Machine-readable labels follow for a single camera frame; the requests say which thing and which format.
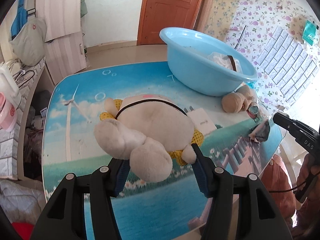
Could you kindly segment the grey wrapper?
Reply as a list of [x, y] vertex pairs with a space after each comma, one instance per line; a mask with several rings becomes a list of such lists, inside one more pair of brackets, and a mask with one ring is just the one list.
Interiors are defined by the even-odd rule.
[[253, 129], [253, 131], [248, 135], [249, 139], [257, 143], [265, 142], [268, 140], [270, 130], [269, 121], [266, 119]]

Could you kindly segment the bag with brown band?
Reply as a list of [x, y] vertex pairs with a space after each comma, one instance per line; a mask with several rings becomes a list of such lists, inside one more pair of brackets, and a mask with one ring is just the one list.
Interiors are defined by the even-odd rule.
[[233, 70], [237, 73], [242, 73], [240, 61], [231, 55], [225, 55], [218, 52], [212, 52], [207, 56], [207, 59], [223, 68]]

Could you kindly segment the white charger cube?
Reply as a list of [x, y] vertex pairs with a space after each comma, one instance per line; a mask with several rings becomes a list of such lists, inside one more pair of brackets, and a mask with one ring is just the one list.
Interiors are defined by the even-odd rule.
[[203, 108], [194, 109], [190, 106], [187, 116], [192, 119], [193, 123], [195, 124], [195, 128], [204, 136], [210, 135], [212, 132], [217, 130], [216, 125]]

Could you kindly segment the white plush toy yellow net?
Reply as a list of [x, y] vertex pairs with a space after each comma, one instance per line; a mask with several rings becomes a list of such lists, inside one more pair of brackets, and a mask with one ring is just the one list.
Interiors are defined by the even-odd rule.
[[192, 144], [204, 142], [191, 117], [162, 95], [107, 98], [99, 118], [94, 128], [98, 145], [111, 157], [129, 161], [132, 172], [146, 182], [166, 180], [173, 161], [195, 163]]

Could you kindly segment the clear jar of swabs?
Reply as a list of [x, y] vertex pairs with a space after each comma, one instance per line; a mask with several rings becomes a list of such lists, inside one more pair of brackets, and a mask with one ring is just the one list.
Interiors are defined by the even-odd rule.
[[247, 109], [247, 114], [255, 121], [261, 119], [261, 110], [257, 102], [251, 102]]

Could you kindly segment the beige plush dog toy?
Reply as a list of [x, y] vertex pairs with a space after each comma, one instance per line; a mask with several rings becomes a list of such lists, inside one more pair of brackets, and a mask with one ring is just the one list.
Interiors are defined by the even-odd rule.
[[239, 87], [235, 92], [226, 94], [221, 99], [222, 109], [226, 113], [247, 111], [254, 102], [257, 102], [257, 94], [248, 85]]

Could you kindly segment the pink small appliance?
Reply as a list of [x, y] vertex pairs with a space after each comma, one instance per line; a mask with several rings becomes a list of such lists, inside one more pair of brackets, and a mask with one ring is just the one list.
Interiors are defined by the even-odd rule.
[[3, 93], [0, 93], [0, 126], [7, 132], [11, 132], [17, 122], [17, 114], [14, 105], [5, 97]]

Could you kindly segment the light blue plastic basin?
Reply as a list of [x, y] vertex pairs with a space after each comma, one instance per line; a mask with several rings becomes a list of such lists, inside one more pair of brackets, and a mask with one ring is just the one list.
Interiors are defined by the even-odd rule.
[[[167, 44], [168, 66], [172, 74], [187, 87], [210, 96], [224, 96], [243, 82], [258, 79], [255, 67], [238, 51], [224, 42], [198, 31], [168, 27], [160, 31]], [[229, 63], [239, 62], [236, 72], [213, 60], [221, 54]]]

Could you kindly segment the brown wooden door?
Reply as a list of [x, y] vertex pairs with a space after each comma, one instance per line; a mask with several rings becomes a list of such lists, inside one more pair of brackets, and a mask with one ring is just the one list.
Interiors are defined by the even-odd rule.
[[162, 44], [167, 27], [193, 29], [203, 0], [142, 0], [137, 45]]

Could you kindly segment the grey tote bag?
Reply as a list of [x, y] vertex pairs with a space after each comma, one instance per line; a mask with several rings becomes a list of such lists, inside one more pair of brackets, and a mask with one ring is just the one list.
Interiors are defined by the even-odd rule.
[[10, 41], [13, 53], [26, 66], [35, 66], [45, 56], [44, 43], [47, 26], [42, 18], [32, 18]]

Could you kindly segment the green quilted jacket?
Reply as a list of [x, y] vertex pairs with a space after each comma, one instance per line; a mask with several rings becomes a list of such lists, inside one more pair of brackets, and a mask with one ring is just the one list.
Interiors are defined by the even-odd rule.
[[80, 17], [84, 17], [88, 13], [85, 0], [80, 0]]

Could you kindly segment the white wardrobe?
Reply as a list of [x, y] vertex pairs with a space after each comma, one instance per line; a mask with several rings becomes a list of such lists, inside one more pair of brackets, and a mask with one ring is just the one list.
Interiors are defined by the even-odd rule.
[[45, 21], [45, 61], [54, 84], [87, 67], [82, 38], [81, 0], [35, 0]]

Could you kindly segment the green wall sign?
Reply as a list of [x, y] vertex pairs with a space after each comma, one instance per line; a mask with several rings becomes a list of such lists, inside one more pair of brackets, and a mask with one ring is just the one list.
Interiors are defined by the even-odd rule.
[[313, 46], [318, 43], [318, 31], [319, 31], [319, 25], [314, 21], [306, 21], [302, 39], [307, 44]]

